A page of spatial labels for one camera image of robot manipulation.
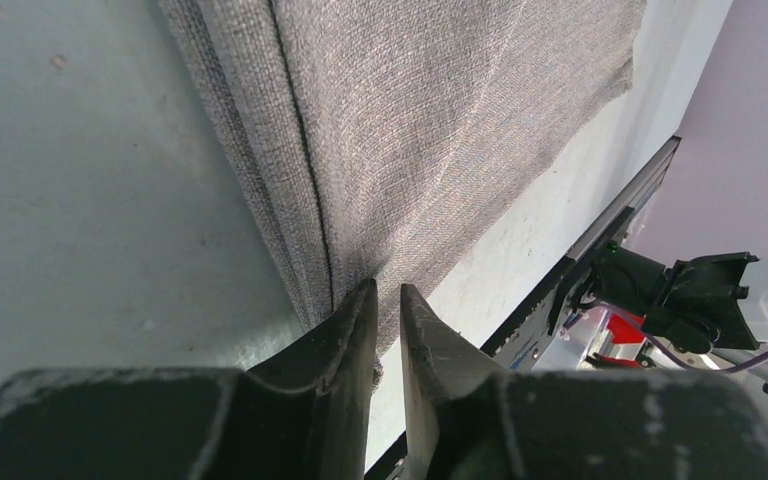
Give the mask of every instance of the lavender wall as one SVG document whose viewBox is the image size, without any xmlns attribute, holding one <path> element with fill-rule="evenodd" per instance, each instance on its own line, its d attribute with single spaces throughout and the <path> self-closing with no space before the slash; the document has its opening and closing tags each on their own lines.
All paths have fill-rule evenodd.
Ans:
<svg viewBox="0 0 768 480">
<path fill-rule="evenodd" d="M 768 2 L 735 0 L 634 248 L 662 262 L 768 255 Z"/>
</svg>

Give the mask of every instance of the light blue wall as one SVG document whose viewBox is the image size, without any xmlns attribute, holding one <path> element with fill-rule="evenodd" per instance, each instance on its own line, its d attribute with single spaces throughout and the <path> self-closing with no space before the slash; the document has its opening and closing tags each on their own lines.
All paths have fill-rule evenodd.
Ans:
<svg viewBox="0 0 768 480">
<path fill-rule="evenodd" d="M 0 5 L 0 382 L 250 366 L 300 335 L 154 2 Z"/>
</svg>

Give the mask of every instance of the wire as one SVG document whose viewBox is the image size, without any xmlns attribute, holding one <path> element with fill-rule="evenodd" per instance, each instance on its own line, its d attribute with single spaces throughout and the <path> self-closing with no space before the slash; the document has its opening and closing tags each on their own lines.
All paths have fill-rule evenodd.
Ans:
<svg viewBox="0 0 768 480">
<path fill-rule="evenodd" d="M 670 349 L 667 348 L 663 343 L 661 343 L 660 340 L 655 338 L 655 336 L 644 332 L 640 328 L 640 326 L 637 324 L 637 322 L 633 321 L 632 319 L 628 318 L 625 315 L 625 312 L 618 311 L 614 307 L 606 303 L 602 303 L 601 306 L 609 309 L 612 313 L 614 313 L 616 316 L 621 318 L 625 323 L 627 323 L 632 328 L 634 328 L 635 330 L 643 334 L 643 336 L 646 337 L 646 340 L 648 340 L 652 345 L 655 345 L 655 347 L 657 347 L 658 350 L 660 350 L 667 358 L 670 359 L 670 361 L 674 362 L 679 367 L 684 368 L 686 370 L 707 370 L 706 368 L 691 367 L 690 365 L 684 363 L 682 359 L 678 358 L 676 354 L 670 351 Z M 749 370 L 750 368 L 755 368 L 758 365 L 761 365 L 762 363 L 766 363 L 766 362 L 768 362 L 768 350 L 766 352 L 758 354 L 751 360 L 747 360 L 743 363 L 739 363 L 732 367 L 724 368 L 722 370 L 716 370 L 716 371 L 723 372 L 723 373 L 738 373 L 738 372 L 743 372 L 745 370 Z"/>
</svg>

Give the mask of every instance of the woven fabric texture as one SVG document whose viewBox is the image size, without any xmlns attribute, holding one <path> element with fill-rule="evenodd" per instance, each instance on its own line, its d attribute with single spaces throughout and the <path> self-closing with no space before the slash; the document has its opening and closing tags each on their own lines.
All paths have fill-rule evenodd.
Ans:
<svg viewBox="0 0 768 480">
<path fill-rule="evenodd" d="M 429 295 L 578 129 L 630 88 L 645 8 L 160 4 L 302 325 L 375 277 L 379 355 L 399 334 L 399 285 Z"/>
</svg>

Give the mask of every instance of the black plastic part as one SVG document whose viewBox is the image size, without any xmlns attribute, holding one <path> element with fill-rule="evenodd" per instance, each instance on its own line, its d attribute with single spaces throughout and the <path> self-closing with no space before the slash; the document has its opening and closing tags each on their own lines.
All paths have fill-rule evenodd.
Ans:
<svg viewBox="0 0 768 480">
<path fill-rule="evenodd" d="M 642 317 L 667 283 L 666 266 L 610 242 L 593 262 L 593 295 Z"/>
<path fill-rule="evenodd" d="M 713 372 L 520 375 L 402 290 L 409 478 L 768 479 L 768 432 Z"/>
<path fill-rule="evenodd" d="M 757 350 L 760 344 L 737 304 L 748 293 L 740 279 L 746 265 L 755 261 L 749 252 L 677 261 L 667 271 L 667 287 L 647 313 L 643 330 L 693 353 Z"/>
<path fill-rule="evenodd" d="M 0 479 L 361 478 L 375 282 L 248 372 L 41 370 L 0 389 Z"/>
</svg>

